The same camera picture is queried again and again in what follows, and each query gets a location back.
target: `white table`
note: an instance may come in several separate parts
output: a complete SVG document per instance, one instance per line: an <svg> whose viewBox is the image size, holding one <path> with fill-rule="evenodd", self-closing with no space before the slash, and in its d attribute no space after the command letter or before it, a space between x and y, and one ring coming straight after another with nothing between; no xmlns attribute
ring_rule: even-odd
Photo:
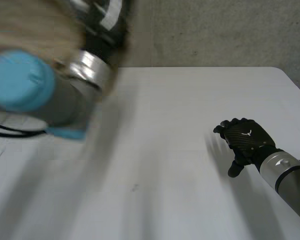
<svg viewBox="0 0 300 240"><path fill-rule="evenodd" d="M212 131L235 117L300 159L300 90L281 70L122 69L86 143L0 139L0 240L300 240L254 166L227 176Z"/></svg>

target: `gray concrete wall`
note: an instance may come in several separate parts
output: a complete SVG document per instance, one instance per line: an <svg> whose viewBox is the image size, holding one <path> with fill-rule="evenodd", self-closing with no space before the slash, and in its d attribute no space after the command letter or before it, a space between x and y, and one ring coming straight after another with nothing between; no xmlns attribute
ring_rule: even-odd
<svg viewBox="0 0 300 240"><path fill-rule="evenodd" d="M272 66L300 88L300 0L138 2L126 66Z"/></svg>

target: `white logo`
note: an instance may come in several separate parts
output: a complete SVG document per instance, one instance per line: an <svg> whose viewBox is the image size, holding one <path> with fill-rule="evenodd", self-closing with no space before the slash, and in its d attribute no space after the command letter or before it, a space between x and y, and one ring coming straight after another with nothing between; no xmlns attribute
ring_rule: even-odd
<svg viewBox="0 0 300 240"><path fill-rule="evenodd" d="M251 137L251 133L252 133L252 130L250 130L250 132L248 132L248 133L241 133L241 134Z"/></svg>

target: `light blue cap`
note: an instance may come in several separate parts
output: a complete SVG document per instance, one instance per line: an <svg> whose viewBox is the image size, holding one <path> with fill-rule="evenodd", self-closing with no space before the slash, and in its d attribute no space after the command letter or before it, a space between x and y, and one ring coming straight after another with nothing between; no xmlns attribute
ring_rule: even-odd
<svg viewBox="0 0 300 240"><path fill-rule="evenodd" d="M86 137L86 132L84 130L70 130L57 127L48 127L45 131L48 134L52 134L56 137L65 139L82 140Z"/></svg>
<svg viewBox="0 0 300 240"><path fill-rule="evenodd" d="M0 106L11 112L30 112L44 106L55 89L52 68L22 50L0 54Z"/></svg>

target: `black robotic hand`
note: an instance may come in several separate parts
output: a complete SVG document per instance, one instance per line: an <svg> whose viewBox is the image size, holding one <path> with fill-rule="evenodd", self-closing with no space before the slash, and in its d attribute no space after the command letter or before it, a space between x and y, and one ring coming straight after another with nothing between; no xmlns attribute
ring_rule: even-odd
<svg viewBox="0 0 300 240"><path fill-rule="evenodd" d="M254 164L260 171L262 162L268 156L282 151L276 148L269 134L254 120L225 120L216 126L213 132L220 134L235 154L228 171L229 177L232 178L237 177L246 165Z"/></svg>

